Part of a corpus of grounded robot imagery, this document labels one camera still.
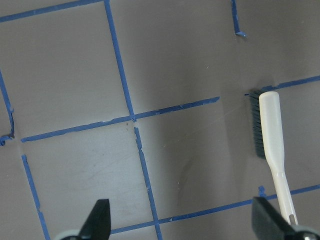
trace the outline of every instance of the gray surface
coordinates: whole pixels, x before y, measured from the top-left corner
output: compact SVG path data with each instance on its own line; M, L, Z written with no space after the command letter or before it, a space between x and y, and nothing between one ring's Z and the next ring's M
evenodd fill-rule
M21 137L128 115L103 2L4 22L0 32Z
M6 109L5 102L0 96L0 136L8 135L10 133L11 126L8 117L8 112Z
M152 221L131 122L22 147L51 236L80 229L98 199L110 199L112 229Z
M40 240L43 232L19 146L0 147L0 236L2 240Z
M57 3L6 1L0 13ZM135 113L220 100L21 143L30 135L124 117L128 109L103 2L0 23L0 69L16 126L16 139L0 147L4 239L43 239L22 154L51 239L80 228L98 198L110 198L112 229L152 221L133 127L139 127L159 219L251 199L260 185L268 195L275 193L266 161L254 152L245 93L320 75L320 3L237 0L246 39L234 34L229 0L111 0L110 5ZM314 82L277 90L292 190L320 182L319 89ZM3 107L0 98L0 131L7 134ZM299 222L316 229L319 192L293 196ZM254 240L250 221L250 206L244 206L160 228L164 240ZM150 226L110 239L157 236Z
M69 0L1 0L0 17L17 14L34 9L45 8L57 4L71 2Z

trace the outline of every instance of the black bristles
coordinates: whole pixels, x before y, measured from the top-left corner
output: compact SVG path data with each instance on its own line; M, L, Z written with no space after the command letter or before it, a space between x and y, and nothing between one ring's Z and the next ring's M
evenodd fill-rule
M252 124L253 124L253 138L255 145L255 152L259 158L266 159L264 140L262 136L261 129L261 119L260 119L260 107L259 107L259 96L263 94L264 91L255 90L250 93L250 103L252 112Z

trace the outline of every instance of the grid square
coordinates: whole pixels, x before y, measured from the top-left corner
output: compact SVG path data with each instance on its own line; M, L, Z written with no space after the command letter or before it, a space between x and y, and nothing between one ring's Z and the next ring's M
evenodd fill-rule
M249 98L233 97L138 120L159 219L251 199L260 185L275 192L255 153Z
M237 0L245 40L237 54L244 89L320 75L320 2Z
M229 1L110 5L135 113L217 97L238 84Z
M1 239L44 239L20 150L13 141L0 147Z
M153 220L132 125L23 144L51 237L79 229L98 199L110 199L112 229Z
M103 2L3 22L0 33L22 138L129 114Z

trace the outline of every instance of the brush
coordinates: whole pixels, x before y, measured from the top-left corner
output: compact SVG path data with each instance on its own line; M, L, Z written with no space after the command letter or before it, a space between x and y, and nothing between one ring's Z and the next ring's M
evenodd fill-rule
M254 91L250 94L250 102L256 153L258 157L266 159L270 167L282 217L289 224L297 225L297 216L285 174L279 94L275 91Z

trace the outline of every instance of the blue tape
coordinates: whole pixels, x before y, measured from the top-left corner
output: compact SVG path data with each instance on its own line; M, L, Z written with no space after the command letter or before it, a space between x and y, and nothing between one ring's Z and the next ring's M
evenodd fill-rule
M299 189L290 191L290 193L292 195L296 195L296 194L306 193L306 192L315 191L315 190L320 190L320 185L313 185L313 186L308 186L308 187L304 187L304 188L299 188ZM277 195L273 194L273 195L270 195L270 196L266 196L265 198L267 200L272 200L272 199L276 199ZM196 217L200 217L200 216L203 216L203 215L217 213L217 212L221 212L221 211L224 211L224 210L229 210L229 209L242 207L242 206L246 206L246 205L250 205L250 204L252 204L252 200L251 199L250 200L236 202L236 203L232 203L232 204L228 204L228 205L224 205L224 206L219 206L219 207L215 207L215 208L211 208L211 209L207 209L207 210L203 210L203 211L197 211L197 212L188 213L188 214L184 214L184 215L167 217L167 218L159 219L158 222L159 222L159 224L165 224L165 223L170 223L170 222L184 220L184 219L196 218ZM149 221L149 222L140 223L140 224L137 224L137 225L118 228L118 229L115 229L113 231L114 231L114 233L121 233L121 232L130 231L130 230L134 230L134 229L138 229L138 228L149 227L149 226L152 226L152 225L153 225L153 222Z
M11 125L11 130L10 130L10 134L6 135L6 136L1 136L0 137L0 146L4 146L6 144L6 140L12 140L12 138L15 136L15 122L14 122L14 118L12 113L14 112L14 109L11 106L10 100L9 100L9 96L8 96L8 92L5 86L5 81L2 77L2 73L0 71L0 90L2 93L2 97L4 100L4 104L5 104L5 108L6 111L8 113L8 117L9 117L9 121L10 121L10 125Z
M33 200L34 200L34 204L35 204L35 207L36 207L36 211L37 211L38 216L39 216L39 220L40 220L40 223L41 223L41 227L42 227L42 231L43 231L43 234L44 234L44 238L45 238L45 240L50 240L50 236L49 236L47 224L46 224L46 221L45 221L45 217L44 217L43 213L40 211L40 201L39 201L39 197L38 197L38 194L37 194L37 190L36 190L36 186L35 186L34 180L32 178L31 170L30 170L30 167L28 165L27 156L26 155L22 155L21 158L22 158L22 162L23 162L23 166L24 166L26 177L28 178L28 182L29 182L29 186L30 186L31 193L32 193L32 196L33 196Z
M234 209L237 207L250 205L251 203L252 203L252 199L240 201L240 202L236 202L236 203L232 203L232 204L228 204L228 205L224 205L224 206L219 206L219 207L215 207L215 208L211 208L211 209L207 209L207 210L203 210L203 211L197 211L197 212L188 213L188 214L184 214L184 215L178 215L178 216L160 219L159 223L165 224L165 223L174 222L174 221L178 221L178 220L200 217L200 216L207 215L207 214L213 214L213 213L221 212L221 211L228 210L228 209Z
M155 115L166 114L166 113L175 112L175 111L179 111L179 110L194 108L194 107L198 107L198 106L202 106L202 105L206 105L206 104L215 103L219 99L220 99L220 97L217 96L217 97L208 98L208 99L195 101L195 102L191 102L191 103L186 103L186 104L182 104L182 105L171 106L171 107L167 107L167 108L163 108L163 109L159 109L159 110L143 112L143 113L139 113L139 114L134 115L134 119L136 120L136 119L141 119L141 118L147 118L150 116L155 116ZM95 123L91 123L91 124L87 124L87 125L75 126L75 127L70 127L70 128L66 128L66 129L62 129L62 130L57 130L57 131L51 131L51 132L47 132L47 133L43 133L43 134L39 134L39 135L24 137L21 139L21 142L25 143L25 142L30 142L30 141L37 141L37 140L47 139L47 138L60 136L60 135L64 135L64 134L68 134L68 133L72 133L72 132L80 132L83 130L89 130L89 129L104 127L104 126L108 126L108 125L112 125L112 124L123 123L123 122L131 121L131 120L133 120L132 116L118 117L118 118L115 118L111 121L100 121L100 122L95 122Z
M138 113L138 114L135 115L135 118L136 119L142 119L142 118L151 117L151 116L155 116L155 115L166 114L166 113L175 112L175 111L179 111L179 110L194 108L194 107L198 107L198 106L202 106L202 105L206 105L206 104L215 103L219 99L220 99L220 97L217 96L217 97L208 98L208 99L195 101L195 102L191 102L191 103L186 103L186 104L182 104L182 105L162 108L162 109L159 109L159 110Z
M287 82L280 83L277 86L272 86L272 85L264 86L262 88L262 90L263 91L273 91L273 90L277 90L277 89L283 89L283 88L288 88L288 87L292 87L292 86L313 83L313 82L317 82L317 81L320 81L320 76L312 76L312 77L308 77L308 78L304 78L304 79L287 81Z
M7 140L12 140L9 136L0 136L0 146L6 145Z
M40 139L47 139L47 138L60 136L60 135L64 135L72 132L79 132L83 130L89 130L89 129L99 128L103 126L108 126L112 124L123 123L127 121L131 121L131 117L129 116L118 117L111 121L100 121L100 122L95 122L87 125L75 126L75 127L70 127L62 130L57 130L57 131L51 131L51 132L47 132L39 135L24 137L21 139L21 142L25 143L25 142L36 141Z
M155 225L155 223L153 221L148 221L148 222L144 222L144 223L140 223L140 224L135 224L135 225L131 225L131 226L125 226L125 227L120 227L117 229L112 229L111 234L123 233L123 232L131 231L131 230L135 230L135 229L142 229L145 227L154 226L154 225Z
M149 174L148 174L145 154L142 151L141 137L140 137L139 129L137 127L134 128L134 133L135 133L135 136L136 136L136 140L135 140L136 141L136 145L137 145L138 150L139 150L139 156L140 156L140 162L141 162L142 172L143 172L143 176L144 176L144 182L145 182L145 186L147 188L147 193L148 193L148 197L149 197L149 201L150 201L150 207L151 207L151 212L152 212L155 232L156 232L156 235L157 235L157 239L158 240L162 240L162 233L161 233L160 224L159 224L159 220L158 220L158 214L157 214L155 199L154 199L154 195L152 193L152 188L151 188L150 178L149 178Z
M112 38L115 58L116 58L116 62L118 65L118 70L119 70L119 74L120 74L120 79L121 79L121 83L122 83L126 106L129 110L129 115L130 115L131 119L135 122L136 121L135 113L134 113L134 109L133 109L130 94L129 94L129 88L128 88L128 83L127 83L127 79L126 79L124 65L122 62L121 54L120 54L120 48L119 48L119 43L118 43L118 39L117 39L117 33L116 33L115 24L114 24L114 19L112 17L111 7L110 7L108 0L104 1L104 6L105 6L106 17L109 22L109 28L110 28L110 32L111 32L111 38Z
M78 0L78 1L67 2L59 5L43 7L43 8L31 10L31 11L25 11L25 12L12 14L12 15L2 16L0 17L0 23L27 18L34 15L39 15L39 14L46 14L46 13L55 12L63 9L74 8L82 5L98 3L102 1L103 0Z
M264 186L259 186L258 187L259 190L259 196L265 198L267 196L267 194L265 193L265 187Z
M238 21L238 13L237 13L237 5L236 0L231 0L232 5L232 18L233 18L233 26L234 26L234 33L238 36L246 37L246 33L240 31L239 21Z

